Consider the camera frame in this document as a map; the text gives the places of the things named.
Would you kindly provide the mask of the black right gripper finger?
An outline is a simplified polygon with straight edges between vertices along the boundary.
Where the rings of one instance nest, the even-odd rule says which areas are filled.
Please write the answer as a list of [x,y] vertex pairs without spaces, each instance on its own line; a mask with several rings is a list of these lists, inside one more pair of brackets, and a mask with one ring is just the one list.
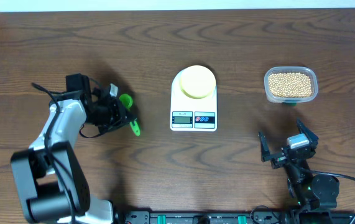
[[308,129],[300,119],[297,118],[296,124],[299,132],[304,134],[310,143],[318,142],[318,136]]
[[259,140],[260,140],[260,158],[262,162],[270,160],[270,150],[267,145],[265,136],[261,131],[259,131]]

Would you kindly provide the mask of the green plastic measuring scoop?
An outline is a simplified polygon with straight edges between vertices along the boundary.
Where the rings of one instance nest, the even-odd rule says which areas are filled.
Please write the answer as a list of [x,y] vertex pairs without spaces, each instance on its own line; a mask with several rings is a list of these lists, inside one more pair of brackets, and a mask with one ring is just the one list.
[[[127,93],[122,94],[119,97],[119,100],[121,101],[121,103],[123,104],[123,106],[129,111],[130,108],[133,106],[133,99],[130,95],[128,95]],[[132,132],[136,135],[136,136],[140,136],[141,135],[141,129],[139,127],[139,123],[137,122],[137,119],[135,119],[134,121],[131,121],[130,123],[130,127],[132,129]]]

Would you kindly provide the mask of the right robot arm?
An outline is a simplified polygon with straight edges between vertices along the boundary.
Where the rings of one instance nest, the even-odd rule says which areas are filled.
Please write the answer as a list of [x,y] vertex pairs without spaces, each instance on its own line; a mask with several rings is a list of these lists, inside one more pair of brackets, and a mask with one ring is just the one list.
[[270,152],[265,136],[259,132],[261,161],[269,161],[273,169],[285,170],[288,190],[298,201],[298,205],[290,210],[291,216],[336,208],[339,180],[331,175],[316,174],[307,162],[316,154],[318,136],[299,119],[297,128],[299,133],[287,138],[287,145],[274,154]]

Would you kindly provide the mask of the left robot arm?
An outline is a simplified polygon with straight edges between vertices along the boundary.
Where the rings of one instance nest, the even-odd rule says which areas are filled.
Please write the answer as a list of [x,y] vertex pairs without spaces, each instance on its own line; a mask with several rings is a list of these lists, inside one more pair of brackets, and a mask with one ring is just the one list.
[[63,92],[33,85],[51,98],[50,114],[38,138],[11,157],[22,213],[29,223],[114,223],[112,203],[90,194],[73,147],[85,124],[102,136],[137,116],[119,99],[115,85],[91,88],[92,79],[80,73],[65,79]]

